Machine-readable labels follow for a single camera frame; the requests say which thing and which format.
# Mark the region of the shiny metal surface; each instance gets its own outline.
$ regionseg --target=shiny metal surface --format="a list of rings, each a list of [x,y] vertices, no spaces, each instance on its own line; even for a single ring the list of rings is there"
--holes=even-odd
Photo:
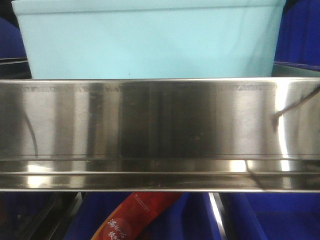
[[[0,189],[318,191],[318,85],[0,80]]]
[[[284,164],[290,168],[284,171]],[[0,190],[320,192],[317,160],[3,160]]]

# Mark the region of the plastic container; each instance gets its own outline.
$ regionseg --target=plastic container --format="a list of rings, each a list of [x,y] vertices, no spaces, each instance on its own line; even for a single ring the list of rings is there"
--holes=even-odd
[[[13,1],[34,79],[267,77],[285,0]]]
[[[230,193],[239,240],[319,240],[320,194]]]
[[[320,66],[319,12],[319,0],[300,0],[283,16],[277,61]]]
[[[0,59],[25,56],[19,29],[0,17]]]
[[[63,240],[88,240],[129,195],[125,192],[87,193]],[[221,240],[208,193],[184,193],[144,230],[140,239]]]

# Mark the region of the red package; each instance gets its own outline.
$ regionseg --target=red package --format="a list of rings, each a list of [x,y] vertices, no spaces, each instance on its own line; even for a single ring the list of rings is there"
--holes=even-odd
[[[91,240],[134,240],[181,195],[180,192],[133,192],[103,222]]]

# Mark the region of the blue plastic crate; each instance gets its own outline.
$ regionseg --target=blue plastic crate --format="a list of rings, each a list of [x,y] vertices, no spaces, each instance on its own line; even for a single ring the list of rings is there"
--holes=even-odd
[[[0,58],[25,56],[26,52],[19,29],[0,17]]]
[[[64,240],[88,240],[130,193],[87,193]],[[152,240],[221,240],[208,193],[184,193],[144,233]]]
[[[239,240],[319,240],[319,203],[317,193],[227,195]]]
[[[320,66],[319,13],[319,0],[300,0],[282,16],[276,61]]]

